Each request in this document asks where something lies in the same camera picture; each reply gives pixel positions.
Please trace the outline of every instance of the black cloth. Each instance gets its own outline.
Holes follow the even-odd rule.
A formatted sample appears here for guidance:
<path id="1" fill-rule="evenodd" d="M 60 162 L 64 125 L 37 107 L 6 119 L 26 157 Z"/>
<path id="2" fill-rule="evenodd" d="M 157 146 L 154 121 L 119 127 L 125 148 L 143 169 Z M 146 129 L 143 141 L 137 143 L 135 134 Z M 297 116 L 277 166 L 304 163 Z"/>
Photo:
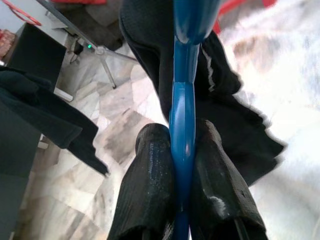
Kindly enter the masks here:
<path id="1" fill-rule="evenodd" d="M 99 173 L 108 173 L 93 147 L 98 127 L 49 91 L 50 87 L 45 79 L 0 67 L 0 101 L 58 147 L 68 149 Z"/>
<path id="2" fill-rule="evenodd" d="M 124 0 L 120 27 L 132 52 L 151 78 L 162 112 L 172 104 L 174 17 L 172 0 Z M 234 97 L 241 87 L 212 32 L 201 44 L 195 76 L 196 116 L 210 120 L 222 145 L 248 185 L 271 171 L 284 146 L 265 132 L 263 118 Z"/>
<path id="3" fill-rule="evenodd" d="M 196 154 L 189 201 L 193 240 L 267 240 L 249 188 L 221 145 L 211 122 L 197 119 Z M 175 178 L 169 130 L 146 125 L 138 134 L 136 157 L 126 172 L 108 240 L 171 240 Z M 239 233 L 236 223 L 242 225 Z"/>
<path id="4" fill-rule="evenodd" d="M 249 188 L 230 161 L 214 125 L 196 121 L 196 155 L 189 219 L 194 240 L 267 240 L 265 225 Z M 241 238 L 237 224 L 248 238 Z"/>
<path id="5" fill-rule="evenodd" d="M 121 183 L 108 240 L 171 239 L 176 198 L 167 127 L 146 125 L 135 152 Z"/>

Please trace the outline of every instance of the blue plastic hanger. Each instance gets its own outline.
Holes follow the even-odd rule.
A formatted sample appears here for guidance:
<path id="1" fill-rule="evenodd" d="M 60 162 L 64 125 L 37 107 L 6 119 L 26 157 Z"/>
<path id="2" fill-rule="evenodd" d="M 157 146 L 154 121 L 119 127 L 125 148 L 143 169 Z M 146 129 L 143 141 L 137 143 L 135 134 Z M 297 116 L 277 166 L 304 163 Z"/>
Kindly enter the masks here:
<path id="1" fill-rule="evenodd" d="M 175 240 L 187 240 L 188 204 L 196 136 L 194 81 L 200 44 L 212 30 L 221 0 L 173 0 L 173 2 L 174 74 L 169 129 L 178 204 L 173 236 Z"/>

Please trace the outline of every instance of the black fabric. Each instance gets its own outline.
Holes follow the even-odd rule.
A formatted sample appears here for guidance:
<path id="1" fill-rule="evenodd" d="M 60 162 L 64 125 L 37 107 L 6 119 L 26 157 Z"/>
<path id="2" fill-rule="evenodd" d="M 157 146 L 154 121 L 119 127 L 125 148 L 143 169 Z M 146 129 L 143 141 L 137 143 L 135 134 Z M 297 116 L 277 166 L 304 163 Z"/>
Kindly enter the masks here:
<path id="1" fill-rule="evenodd" d="M 171 0 L 124 0 L 120 27 L 158 93 L 169 119 L 172 103 L 174 21 Z M 241 87 L 217 35 L 200 47 L 195 76 L 196 116 L 214 123 L 226 154 L 248 185 L 271 171 L 283 145 L 265 132 L 263 118 L 233 96 Z"/>
<path id="2" fill-rule="evenodd" d="M 108 173 L 92 145 L 98 127 L 49 88 L 45 79 L 0 67 L 0 101 L 58 147 L 101 174 Z"/>
<path id="3" fill-rule="evenodd" d="M 240 240 L 237 222 L 250 240 L 267 240 L 249 188 L 210 121 L 197 119 L 195 144 L 189 201 L 192 239 Z M 172 239 L 177 209 L 170 145 L 163 125 L 148 124 L 138 134 L 136 157 L 122 180 L 108 240 Z"/>
<path id="4" fill-rule="evenodd" d="M 175 185 L 169 130 L 146 125 L 135 152 L 121 183 L 108 240 L 171 239 Z"/>
<path id="5" fill-rule="evenodd" d="M 222 148 L 214 125 L 196 122 L 196 155 L 190 192 L 194 240 L 240 240 L 235 220 L 250 240 L 266 240 L 265 226 L 249 188 Z"/>

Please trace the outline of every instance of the tiled floor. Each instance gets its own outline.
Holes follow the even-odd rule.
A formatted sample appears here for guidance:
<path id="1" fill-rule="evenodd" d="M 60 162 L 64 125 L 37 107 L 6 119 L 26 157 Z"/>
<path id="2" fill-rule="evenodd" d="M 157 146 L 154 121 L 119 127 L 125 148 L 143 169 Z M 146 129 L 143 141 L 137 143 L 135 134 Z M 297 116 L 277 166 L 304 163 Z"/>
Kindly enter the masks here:
<path id="1" fill-rule="evenodd" d="M 269 131 L 288 143 L 281 166 L 250 188 L 270 240 L 320 239 L 319 6 L 319 0 L 278 0 L 244 14 L 220 35 L 243 81 L 237 96 L 262 111 Z M 120 51 L 131 54 L 128 46 Z M 103 177 L 52 144 L 38 150 L 15 239 L 105 240 L 139 130 L 150 122 L 167 124 L 141 67 L 107 61 L 117 89 L 90 52 L 72 65 L 66 59 L 59 87 L 98 125 L 96 155 L 111 175 Z"/>
<path id="2" fill-rule="evenodd" d="M 120 51 L 128 53 L 125 45 Z M 105 240 L 111 227 L 122 177 L 135 156 L 140 129 L 167 124 L 152 82 L 139 65 L 106 61 L 118 85 L 112 89 L 92 53 L 61 70 L 60 88 L 74 95 L 70 103 L 99 130 L 96 155 L 110 170 L 105 178 L 67 150 L 49 143 L 38 149 L 21 206 L 15 239 Z"/>

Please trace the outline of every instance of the black towel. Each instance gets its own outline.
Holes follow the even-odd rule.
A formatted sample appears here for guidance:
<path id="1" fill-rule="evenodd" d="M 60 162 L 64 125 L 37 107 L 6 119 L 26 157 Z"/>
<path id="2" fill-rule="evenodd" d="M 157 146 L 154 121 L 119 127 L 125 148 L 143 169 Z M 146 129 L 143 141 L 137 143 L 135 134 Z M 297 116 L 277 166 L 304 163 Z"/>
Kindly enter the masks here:
<path id="1" fill-rule="evenodd" d="M 120 26 L 136 58 L 151 78 L 167 120 L 172 103 L 174 16 L 172 0 L 124 0 Z M 233 96 L 241 87 L 212 32 L 202 43 L 195 76 L 196 116 L 210 120 L 222 145 L 248 185 L 271 171 L 283 150 L 268 136 L 263 119 Z"/>
<path id="2" fill-rule="evenodd" d="M 58 147 L 68 149 L 99 173 L 108 173 L 93 147 L 98 127 L 49 88 L 45 79 L 0 68 L 0 101 Z"/>

